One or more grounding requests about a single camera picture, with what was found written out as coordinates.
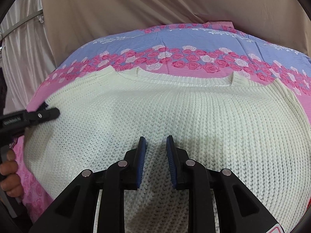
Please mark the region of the person's left hand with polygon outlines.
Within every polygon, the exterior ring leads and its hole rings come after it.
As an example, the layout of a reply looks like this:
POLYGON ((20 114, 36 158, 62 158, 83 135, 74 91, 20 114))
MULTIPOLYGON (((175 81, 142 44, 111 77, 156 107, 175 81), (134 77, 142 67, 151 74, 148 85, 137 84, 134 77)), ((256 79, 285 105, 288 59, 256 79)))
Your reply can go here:
POLYGON ((6 161, 1 163, 1 175, 6 178, 1 181, 1 189, 6 192, 9 197, 22 198, 24 189, 21 179, 17 174, 18 163, 16 154, 12 149, 9 149, 6 154, 6 161))

